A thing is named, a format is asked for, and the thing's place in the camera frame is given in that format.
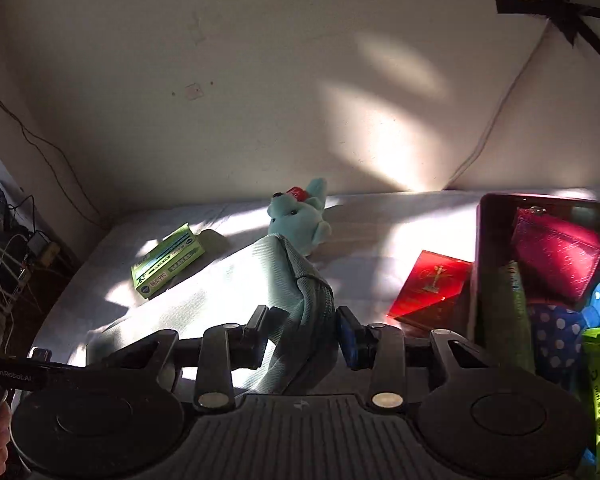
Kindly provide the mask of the magenta zip wallet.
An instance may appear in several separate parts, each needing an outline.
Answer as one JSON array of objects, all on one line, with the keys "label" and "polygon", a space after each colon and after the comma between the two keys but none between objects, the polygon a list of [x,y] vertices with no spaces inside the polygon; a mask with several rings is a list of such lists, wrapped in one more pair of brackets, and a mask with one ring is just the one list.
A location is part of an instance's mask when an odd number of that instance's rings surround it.
[{"label": "magenta zip wallet", "polygon": [[600,236],[533,206],[518,208],[512,236],[518,261],[559,296],[579,301],[600,263]]}]

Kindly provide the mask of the pink gold tin box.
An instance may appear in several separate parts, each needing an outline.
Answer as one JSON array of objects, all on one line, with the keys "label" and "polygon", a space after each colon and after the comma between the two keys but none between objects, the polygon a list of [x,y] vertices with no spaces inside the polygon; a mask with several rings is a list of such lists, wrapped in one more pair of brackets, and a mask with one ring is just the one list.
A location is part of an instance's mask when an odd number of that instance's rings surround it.
[{"label": "pink gold tin box", "polygon": [[486,194],[476,239],[475,341],[580,402],[580,477],[600,479],[600,202]]}]

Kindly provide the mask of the black tape cross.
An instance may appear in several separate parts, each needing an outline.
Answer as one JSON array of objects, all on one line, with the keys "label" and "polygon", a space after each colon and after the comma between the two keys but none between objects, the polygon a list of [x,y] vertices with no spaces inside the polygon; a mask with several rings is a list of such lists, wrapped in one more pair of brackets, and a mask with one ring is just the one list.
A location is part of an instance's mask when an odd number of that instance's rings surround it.
[{"label": "black tape cross", "polygon": [[553,23],[573,47],[577,36],[584,39],[600,57],[600,37],[583,21],[600,20],[600,8],[571,0],[495,0],[498,14],[544,16]]}]

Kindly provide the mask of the teal plush toy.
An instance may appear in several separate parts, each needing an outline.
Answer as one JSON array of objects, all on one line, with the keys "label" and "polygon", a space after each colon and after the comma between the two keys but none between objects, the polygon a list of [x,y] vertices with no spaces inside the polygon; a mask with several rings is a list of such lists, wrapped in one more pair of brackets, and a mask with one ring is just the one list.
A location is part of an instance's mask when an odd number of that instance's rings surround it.
[{"label": "teal plush toy", "polygon": [[302,256],[311,255],[332,234],[324,219],[326,192],[326,180],[316,178],[306,188],[275,193],[268,205],[268,234],[286,238]]}]

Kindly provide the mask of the green medicine box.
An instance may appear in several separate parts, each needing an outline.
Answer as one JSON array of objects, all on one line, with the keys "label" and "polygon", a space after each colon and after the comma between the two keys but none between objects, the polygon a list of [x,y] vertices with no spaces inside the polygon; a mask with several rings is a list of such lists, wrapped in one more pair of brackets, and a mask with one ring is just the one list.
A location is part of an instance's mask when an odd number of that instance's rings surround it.
[{"label": "green medicine box", "polygon": [[131,266],[133,286],[150,299],[203,254],[197,235],[184,223]]}]

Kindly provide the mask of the teal fabric pouch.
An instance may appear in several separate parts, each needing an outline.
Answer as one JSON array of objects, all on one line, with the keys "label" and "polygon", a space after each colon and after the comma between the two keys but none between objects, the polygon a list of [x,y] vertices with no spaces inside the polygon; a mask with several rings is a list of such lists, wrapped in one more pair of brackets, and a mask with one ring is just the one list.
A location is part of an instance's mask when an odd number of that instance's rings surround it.
[{"label": "teal fabric pouch", "polygon": [[267,235],[94,330],[86,362],[157,330],[198,338],[212,326],[245,324],[257,306],[284,310],[257,370],[235,370],[233,384],[257,393],[299,394],[311,390],[337,361],[334,294],[306,258],[281,236]]}]

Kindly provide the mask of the red booklet with gold print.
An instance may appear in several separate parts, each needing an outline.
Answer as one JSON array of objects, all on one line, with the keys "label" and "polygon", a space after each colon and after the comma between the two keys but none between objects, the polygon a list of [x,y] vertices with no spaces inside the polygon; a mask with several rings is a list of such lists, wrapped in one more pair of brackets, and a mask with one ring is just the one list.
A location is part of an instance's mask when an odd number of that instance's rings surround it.
[{"label": "red booklet with gold print", "polygon": [[423,250],[388,317],[422,332],[452,330],[466,336],[471,271],[471,262]]}]

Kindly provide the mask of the wall socket plate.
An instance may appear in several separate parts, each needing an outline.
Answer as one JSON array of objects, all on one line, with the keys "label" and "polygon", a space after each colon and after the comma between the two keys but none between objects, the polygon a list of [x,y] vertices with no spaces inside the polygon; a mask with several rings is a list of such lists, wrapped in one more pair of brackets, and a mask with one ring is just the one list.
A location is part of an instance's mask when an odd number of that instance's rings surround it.
[{"label": "wall socket plate", "polygon": [[204,96],[204,90],[202,90],[200,84],[189,84],[184,89],[184,96],[189,101],[200,99]]}]

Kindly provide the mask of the blue polka dot bow headband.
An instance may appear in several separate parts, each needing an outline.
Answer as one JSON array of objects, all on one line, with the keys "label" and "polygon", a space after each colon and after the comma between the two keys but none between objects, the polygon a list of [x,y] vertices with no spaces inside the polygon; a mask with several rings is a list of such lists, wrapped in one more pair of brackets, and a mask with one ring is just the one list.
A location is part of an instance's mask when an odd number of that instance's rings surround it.
[{"label": "blue polka dot bow headband", "polygon": [[571,389],[582,356],[584,333],[600,328],[600,281],[593,287],[581,310],[558,301],[530,300],[536,374],[564,389]]}]

